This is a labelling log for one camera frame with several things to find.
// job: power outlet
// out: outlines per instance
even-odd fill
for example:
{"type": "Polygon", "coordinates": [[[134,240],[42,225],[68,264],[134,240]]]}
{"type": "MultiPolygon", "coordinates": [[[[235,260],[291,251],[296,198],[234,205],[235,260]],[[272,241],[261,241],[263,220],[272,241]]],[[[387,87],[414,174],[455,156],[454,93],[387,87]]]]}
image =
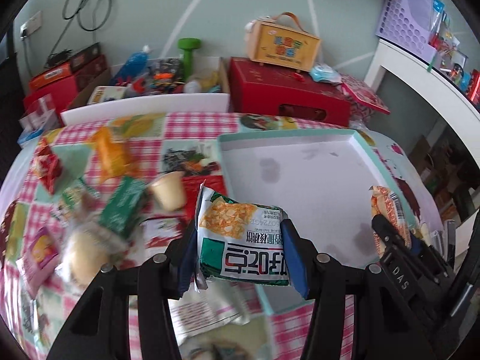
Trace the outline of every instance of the power outlet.
{"type": "Polygon", "coordinates": [[[24,30],[26,30],[26,36],[32,35],[36,30],[42,26],[42,11],[35,13],[30,19],[23,23],[20,27],[20,37],[24,30]]]}

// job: white shelf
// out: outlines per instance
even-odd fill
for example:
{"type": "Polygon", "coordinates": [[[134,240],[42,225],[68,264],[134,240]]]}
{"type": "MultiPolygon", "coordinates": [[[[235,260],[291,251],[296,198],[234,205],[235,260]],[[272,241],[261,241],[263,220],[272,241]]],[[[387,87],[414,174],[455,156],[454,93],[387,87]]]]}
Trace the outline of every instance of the white shelf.
{"type": "MultiPolygon", "coordinates": [[[[365,76],[365,83],[378,90],[386,71],[395,74],[422,96],[457,133],[480,167],[480,114],[474,106],[444,76],[395,45],[380,39],[365,76]]],[[[456,254],[467,248],[475,216],[457,229],[456,254]]]]}

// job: orange box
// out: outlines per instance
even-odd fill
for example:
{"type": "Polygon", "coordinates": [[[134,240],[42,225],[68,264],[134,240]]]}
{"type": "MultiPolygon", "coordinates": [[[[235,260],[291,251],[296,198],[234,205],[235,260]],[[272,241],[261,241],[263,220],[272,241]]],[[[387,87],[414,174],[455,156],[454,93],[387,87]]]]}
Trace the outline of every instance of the orange box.
{"type": "Polygon", "coordinates": [[[34,92],[49,83],[71,76],[71,74],[70,62],[67,61],[33,77],[28,83],[28,86],[30,87],[30,90],[34,92]]]}

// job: bread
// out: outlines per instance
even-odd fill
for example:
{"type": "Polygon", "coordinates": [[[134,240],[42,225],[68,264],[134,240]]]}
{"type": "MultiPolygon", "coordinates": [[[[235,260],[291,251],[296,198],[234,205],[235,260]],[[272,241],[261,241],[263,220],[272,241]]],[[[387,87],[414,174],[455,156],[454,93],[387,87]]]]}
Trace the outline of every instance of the bread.
{"type": "Polygon", "coordinates": [[[100,267],[110,261],[109,254],[93,235],[78,231],[69,239],[69,262],[71,273],[78,284],[87,287],[100,267]]]}

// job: wall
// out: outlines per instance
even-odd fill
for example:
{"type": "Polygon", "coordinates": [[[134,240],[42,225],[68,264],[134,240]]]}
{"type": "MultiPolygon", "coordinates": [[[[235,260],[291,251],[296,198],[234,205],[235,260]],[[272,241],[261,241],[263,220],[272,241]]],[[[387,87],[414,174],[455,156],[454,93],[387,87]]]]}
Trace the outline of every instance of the wall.
{"type": "MultiPolygon", "coordinates": [[[[461,41],[461,49],[470,56],[467,67],[480,68],[480,46],[469,26],[451,3],[443,0],[453,17],[454,30],[461,41]]],[[[41,71],[56,39],[65,27],[62,8],[65,0],[29,0],[14,23],[14,33],[38,10],[43,12],[43,26],[26,41],[28,57],[33,73],[41,71]]],[[[91,24],[91,15],[96,0],[82,12],[82,19],[91,24]]],[[[199,54],[208,56],[244,55],[244,26],[262,15],[275,15],[292,11],[298,15],[305,29],[317,33],[323,39],[325,62],[342,72],[363,78],[375,52],[377,38],[374,29],[380,15],[383,0],[113,0],[111,17],[97,31],[96,38],[102,42],[111,65],[121,64],[144,44],[153,49],[152,57],[175,56],[179,51],[176,41],[181,37],[197,37],[203,41],[199,54]]],[[[78,5],[72,0],[67,9],[70,13],[78,5]]],[[[97,20],[106,11],[106,0],[97,10],[97,20]]],[[[82,31],[75,22],[66,32],[57,51],[64,48],[77,49],[93,42],[92,33],[82,31]]],[[[28,81],[23,47],[19,37],[15,38],[20,74],[24,85],[28,81]]],[[[417,104],[424,102],[408,87],[386,80],[382,86],[382,97],[393,109],[397,109],[398,98],[393,92],[404,93],[403,112],[392,112],[388,120],[376,116],[372,126],[380,132],[402,137],[399,144],[409,147],[425,128],[408,126],[404,115],[416,111],[417,104]]],[[[435,111],[423,107],[425,120],[434,120],[435,111]]]]}

